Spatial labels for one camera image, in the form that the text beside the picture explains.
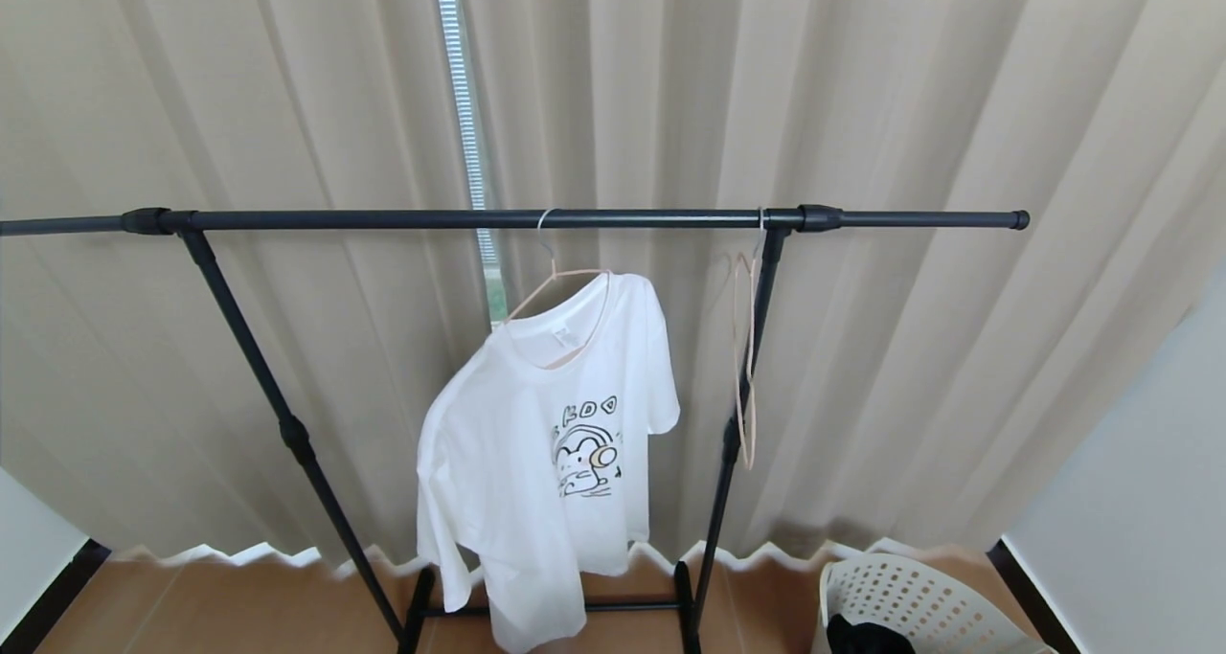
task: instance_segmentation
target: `t-shirt neckline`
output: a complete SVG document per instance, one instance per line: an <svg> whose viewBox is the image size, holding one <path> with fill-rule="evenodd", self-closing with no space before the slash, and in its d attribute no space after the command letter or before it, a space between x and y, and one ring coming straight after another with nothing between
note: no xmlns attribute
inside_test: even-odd
<svg viewBox="0 0 1226 654"><path fill-rule="evenodd" d="M584 287L579 288L577 292L560 302L557 307L544 310L543 313L536 314L533 317L525 317L522 319L511 319L509 321L503 321L494 330L495 346L503 353L504 358L510 361L519 373L528 375L535 380L557 378L563 374L569 373L577 368L577 366L584 361L584 358L591 352L592 344L595 344L600 336L601 331L607 323L609 310L613 304L613 279L615 274L612 271L603 271L595 279L587 281ZM588 302L595 299L601 294L603 286L603 304L601 306L600 317L596 318L596 325L592 326L591 333L587 335L587 340L584 341L582 346L577 351L571 353L570 360L557 367L543 367L539 366L520 352L520 348L515 345L515 336L511 335L511 328L533 331L547 328L549 324L560 321L562 319L574 314L585 307Z"/></svg>

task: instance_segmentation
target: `white plastic basket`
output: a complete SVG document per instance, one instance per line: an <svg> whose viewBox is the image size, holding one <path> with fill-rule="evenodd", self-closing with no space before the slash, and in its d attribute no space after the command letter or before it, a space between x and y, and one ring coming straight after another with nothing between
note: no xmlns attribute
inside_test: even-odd
<svg viewBox="0 0 1226 654"><path fill-rule="evenodd" d="M916 654L1040 654L1054 652L1025 636L991 601L928 566L889 553L864 553L821 571L821 626L842 614L906 636Z"/></svg>

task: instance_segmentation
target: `clothes rack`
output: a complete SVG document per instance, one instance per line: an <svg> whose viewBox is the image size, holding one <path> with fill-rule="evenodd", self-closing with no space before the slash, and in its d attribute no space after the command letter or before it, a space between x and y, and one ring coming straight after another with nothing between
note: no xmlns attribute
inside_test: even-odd
<svg viewBox="0 0 1226 654"><path fill-rule="evenodd" d="M0 221L0 237L126 232L146 236L175 234L183 239L191 259L200 266L208 290L213 294L222 315L246 358L260 389L277 417L281 439L310 480L315 494L324 506L341 542L353 560L362 580L370 590L375 605L387 627L398 642L397 652L416 652L422 627L428 617L477 616L489 609L465 607L447 614L429 606L434 573L429 568L421 572L413 589L405 620L392 609L362 542L349 525L327 482L324 470L315 459L305 425L289 407L277 380L265 361L255 336L251 334L222 274L217 258L205 236L206 231L266 231L266 229L463 229L463 228L764 228L766 239L763 248L763 266L754 296L753 356L756 363L759 345L766 326L775 274L783 253L783 243L792 232L817 233L843 227L973 227L1022 229L1030 223L1025 211L1003 212L950 212L950 211L843 211L834 206L801 205L794 209L553 209L542 221L543 210L321 210L321 211L172 211L146 207L114 216L81 216L64 218L32 218ZM744 406L749 398L747 372L741 369L738 398ZM707 525L706 546L699 568L696 589L690 587L689 568L678 561L673 569L677 598L667 601L625 601L587 604L588 611L642 611L676 610L680 625L682 648L687 654L699 654L699 625L706 602L715 561L723 510L732 487L732 475L741 453L736 412L723 428L723 450L720 476L716 483L711 519Z"/></svg>

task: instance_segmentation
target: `beige curtain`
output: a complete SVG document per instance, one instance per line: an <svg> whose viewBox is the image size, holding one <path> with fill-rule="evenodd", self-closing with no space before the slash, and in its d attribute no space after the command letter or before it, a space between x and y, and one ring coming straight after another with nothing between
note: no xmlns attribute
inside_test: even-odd
<svg viewBox="0 0 1226 654"><path fill-rule="evenodd" d="M987 546L1195 296L1226 227L1222 0L463 0L503 206L1029 209L1025 233L793 236L721 545ZM653 542L704 535L752 233L548 233L650 276L683 426ZM547 274L501 236L511 298Z"/></svg>
<svg viewBox="0 0 1226 654"><path fill-rule="evenodd" d="M467 206L435 0L0 0L6 218ZM211 236L363 539L489 330L471 232ZM114 548L342 556L174 238L6 238L0 463Z"/></svg>
<svg viewBox="0 0 1226 654"><path fill-rule="evenodd" d="M793 236L721 545L986 545L1224 252L1221 0L462 0L500 206L1029 209ZM6 218L465 207L435 0L0 0ZM549 231L650 276L685 415L655 544L704 534L750 232ZM365 541L413 552L414 442L488 330L470 232L213 234ZM499 238L511 298L547 258ZM104 544L340 556L174 239L0 247L0 463Z"/></svg>

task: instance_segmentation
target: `white t-shirt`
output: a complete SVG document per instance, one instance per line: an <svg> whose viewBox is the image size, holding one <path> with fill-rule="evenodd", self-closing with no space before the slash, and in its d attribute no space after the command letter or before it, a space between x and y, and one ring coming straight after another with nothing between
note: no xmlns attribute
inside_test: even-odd
<svg viewBox="0 0 1226 654"><path fill-rule="evenodd" d="M418 444L418 550L444 606L481 557L494 639L526 652L586 623L579 571L620 574L647 540L647 434L680 407L651 282L602 274L499 326L443 389Z"/></svg>

